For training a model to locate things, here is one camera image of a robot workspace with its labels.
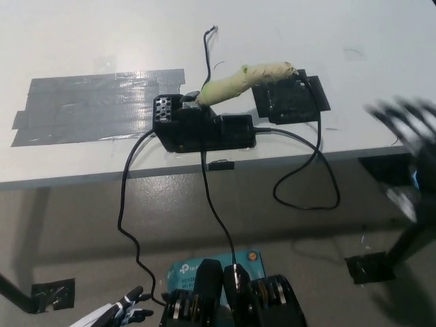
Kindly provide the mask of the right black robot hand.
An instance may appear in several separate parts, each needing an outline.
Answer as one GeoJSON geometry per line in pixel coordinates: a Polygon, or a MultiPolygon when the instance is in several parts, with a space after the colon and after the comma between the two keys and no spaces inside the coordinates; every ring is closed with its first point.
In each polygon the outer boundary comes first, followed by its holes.
{"type": "Polygon", "coordinates": [[[396,97],[365,110],[387,127],[414,156],[435,162],[435,104],[425,99],[396,97]]]}

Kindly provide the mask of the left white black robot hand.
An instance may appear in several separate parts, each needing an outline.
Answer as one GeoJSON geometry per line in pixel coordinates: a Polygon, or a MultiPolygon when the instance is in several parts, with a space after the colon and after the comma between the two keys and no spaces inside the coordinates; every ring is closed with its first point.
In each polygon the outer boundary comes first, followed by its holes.
{"type": "Polygon", "coordinates": [[[127,326],[132,323],[142,323],[147,317],[152,316],[154,311],[136,308],[136,305],[151,297],[151,294],[143,293],[142,286],[137,286],[114,304],[109,303],[92,311],[70,327],[127,326]]]}

